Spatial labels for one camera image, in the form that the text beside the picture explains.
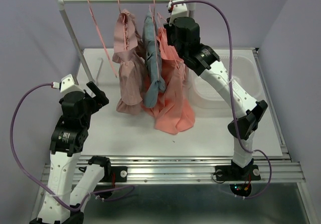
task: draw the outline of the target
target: hanging clothes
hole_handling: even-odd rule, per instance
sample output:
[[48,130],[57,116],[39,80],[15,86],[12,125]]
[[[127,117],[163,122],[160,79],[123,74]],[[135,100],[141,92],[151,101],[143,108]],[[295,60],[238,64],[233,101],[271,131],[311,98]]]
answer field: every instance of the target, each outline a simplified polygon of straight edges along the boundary
[[159,28],[158,40],[166,91],[158,94],[155,107],[144,110],[155,118],[155,129],[177,134],[194,126],[195,113],[184,94],[184,62],[175,48],[168,45],[164,28]]
[[143,92],[143,79],[147,71],[138,53],[144,53],[141,36],[135,27],[135,17],[123,10],[118,17],[114,32],[112,60],[120,63],[119,85],[121,99],[116,110],[131,115],[139,114]]
[[162,58],[157,44],[157,26],[149,11],[144,21],[142,42],[146,49],[145,65],[148,69],[150,86],[144,97],[144,106],[151,108],[157,103],[158,92],[164,92],[166,84],[161,76]]

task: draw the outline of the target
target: pink clothing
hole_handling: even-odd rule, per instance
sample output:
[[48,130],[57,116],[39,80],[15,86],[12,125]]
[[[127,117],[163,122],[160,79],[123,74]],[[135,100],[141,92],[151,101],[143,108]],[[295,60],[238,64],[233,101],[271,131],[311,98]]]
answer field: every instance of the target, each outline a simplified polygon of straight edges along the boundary
[[158,94],[155,107],[144,110],[155,117],[155,129],[177,134],[194,126],[195,113],[184,95],[184,62],[179,58],[175,48],[167,44],[164,28],[159,28],[158,40],[166,91]]
[[143,80],[146,68],[137,54],[142,54],[141,37],[135,28],[134,15],[127,10],[119,14],[114,33],[113,61],[120,63],[119,84],[121,99],[116,110],[131,115],[141,110]]

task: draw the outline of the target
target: blue gray garment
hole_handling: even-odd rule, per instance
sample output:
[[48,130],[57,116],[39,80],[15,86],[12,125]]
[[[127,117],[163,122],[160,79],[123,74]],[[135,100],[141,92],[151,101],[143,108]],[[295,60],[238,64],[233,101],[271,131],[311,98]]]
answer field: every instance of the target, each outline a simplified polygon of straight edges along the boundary
[[148,75],[150,78],[150,87],[146,92],[143,102],[144,105],[149,108],[155,107],[157,103],[158,92],[164,92],[166,89],[165,81],[161,76],[161,52],[159,51],[158,42],[154,37],[154,31],[156,32],[156,35],[158,35],[157,25],[153,23],[151,13],[150,11],[148,11],[144,21],[142,42],[144,44],[144,48],[146,49],[145,65],[148,69]]

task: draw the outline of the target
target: gray wall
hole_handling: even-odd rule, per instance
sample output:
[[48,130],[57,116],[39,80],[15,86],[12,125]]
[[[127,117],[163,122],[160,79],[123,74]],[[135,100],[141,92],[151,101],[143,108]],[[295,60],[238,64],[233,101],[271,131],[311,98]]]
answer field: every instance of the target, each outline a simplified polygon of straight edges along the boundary
[[[258,47],[277,18],[286,0],[208,0],[215,3],[226,14],[231,25],[235,47]],[[147,5],[121,5],[137,16],[138,28],[142,29]],[[75,33],[83,48],[101,48],[96,29],[86,4],[67,5],[66,10]],[[165,5],[156,8],[164,17],[168,16]],[[94,13],[107,46],[113,46],[114,24],[119,14],[117,5],[94,5]],[[201,26],[204,44],[227,47],[227,32],[224,22],[209,6],[197,5],[196,20]]]
[[[11,154],[11,117],[27,90],[74,71],[76,53],[53,0],[0,0],[0,15],[0,222],[29,223],[38,187]],[[37,178],[49,157],[59,98],[50,87],[40,89],[26,99],[16,119],[16,151]]]
[[281,129],[321,218],[321,0],[288,0],[259,51]]

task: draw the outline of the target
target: purple cable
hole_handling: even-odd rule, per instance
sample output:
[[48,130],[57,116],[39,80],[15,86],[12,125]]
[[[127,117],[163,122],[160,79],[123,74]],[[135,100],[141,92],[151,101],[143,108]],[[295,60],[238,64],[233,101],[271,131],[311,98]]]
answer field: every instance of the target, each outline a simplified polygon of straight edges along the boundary
[[[32,89],[30,89],[28,92],[25,93],[25,95],[20,99],[16,109],[15,109],[15,112],[14,112],[14,115],[12,116],[12,120],[11,120],[11,125],[10,125],[10,147],[11,147],[11,151],[12,151],[12,154],[14,156],[14,159],[16,161],[16,163],[18,164],[19,168],[22,170],[22,172],[29,178],[31,179],[33,182],[35,182],[36,184],[38,184],[40,187],[42,187],[45,191],[47,191],[49,194],[51,195],[55,195],[55,193],[49,189],[45,184],[43,184],[41,181],[37,180],[32,174],[30,174],[24,167],[23,165],[21,164],[17,154],[16,154],[16,150],[15,150],[15,146],[14,146],[14,125],[15,125],[15,120],[16,120],[16,116],[17,116],[17,113],[18,113],[18,110],[22,104],[22,102],[25,100],[25,98],[31,93],[33,92],[34,90],[40,88],[40,87],[44,87],[44,86],[53,86],[52,83],[44,83],[44,84],[40,84],[36,87],[33,87]],[[70,207],[69,205],[67,205],[66,203],[64,203],[60,198],[58,198],[57,196],[53,196],[53,198],[59,203],[61,204],[64,208],[70,210],[70,211],[74,211],[74,212],[77,212],[77,211],[80,211],[81,207],[83,206],[83,204],[85,203],[85,200],[86,198],[88,198],[90,195],[92,194],[99,194],[99,193],[103,193],[103,192],[109,192],[109,191],[115,191],[115,190],[122,190],[122,189],[126,189],[126,188],[129,188],[131,187],[132,190],[128,193],[126,193],[125,195],[121,196],[121,197],[117,197],[117,198],[114,198],[114,199],[108,199],[108,201],[113,201],[113,200],[119,200],[127,195],[129,195],[130,193],[132,193],[135,189],[135,186],[133,185],[128,185],[128,186],[123,186],[123,187],[118,187],[118,188],[114,188],[114,189],[108,189],[108,190],[100,190],[100,191],[94,191],[90,194],[87,194],[83,200],[81,201],[80,203],[80,206],[77,207],[77,208],[72,208]]]
[[223,14],[223,12],[214,4],[208,2],[208,1],[203,1],[203,0],[188,0],[188,1],[179,1],[179,2],[172,2],[172,6],[174,5],[178,5],[178,4],[182,4],[182,3],[203,3],[206,5],[209,5],[211,7],[213,7],[215,10],[217,10],[220,15],[222,16],[225,24],[226,24],[226,28],[227,28],[227,33],[228,33],[228,37],[229,37],[229,48],[230,48],[230,64],[229,64],[229,86],[230,86],[230,97],[231,97],[231,109],[232,109],[232,115],[233,115],[233,121],[234,121],[234,126],[235,126],[235,130],[236,130],[236,135],[237,135],[237,139],[240,143],[241,148],[247,152],[252,154],[253,152],[260,152],[262,155],[264,155],[264,157],[266,158],[268,164],[269,164],[269,168],[270,168],[270,175],[269,175],[269,179],[267,181],[266,186],[264,187],[264,189],[257,193],[256,195],[250,196],[250,197],[246,197],[246,199],[251,199],[251,198],[255,198],[257,196],[260,196],[266,189],[267,187],[270,185],[271,179],[272,179],[272,165],[271,162],[269,160],[269,158],[267,157],[267,155],[261,151],[261,150],[254,150],[254,151],[249,151],[247,150],[244,145],[242,144],[241,141],[241,137],[240,137],[240,132],[239,132],[239,127],[237,125],[237,118],[236,118],[236,114],[235,114],[235,105],[234,105],[234,95],[233,95],[233,85],[232,85],[232,60],[233,60],[233,51],[232,51],[232,35],[231,35],[231,29],[230,29],[230,25],[225,17],[225,15]]

